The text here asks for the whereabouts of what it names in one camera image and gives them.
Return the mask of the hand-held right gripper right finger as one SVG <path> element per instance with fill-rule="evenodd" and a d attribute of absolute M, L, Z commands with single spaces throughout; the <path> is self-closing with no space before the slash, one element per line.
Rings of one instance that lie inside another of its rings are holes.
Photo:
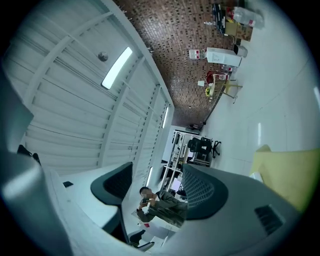
<path fill-rule="evenodd" d="M 268 256 L 286 239 L 299 212 L 251 177 L 184 164 L 188 210 L 162 256 Z"/>

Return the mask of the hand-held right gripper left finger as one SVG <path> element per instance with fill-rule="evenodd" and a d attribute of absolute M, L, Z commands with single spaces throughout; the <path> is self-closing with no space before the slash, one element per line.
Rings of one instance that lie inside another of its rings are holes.
<path fill-rule="evenodd" d="M 125 230 L 116 203 L 106 209 L 107 230 L 69 197 L 58 174 L 19 153 L 33 114 L 5 74 L 0 76 L 0 198 L 12 222 L 48 256 L 145 256 L 152 242 L 139 245 L 142 233 Z"/>

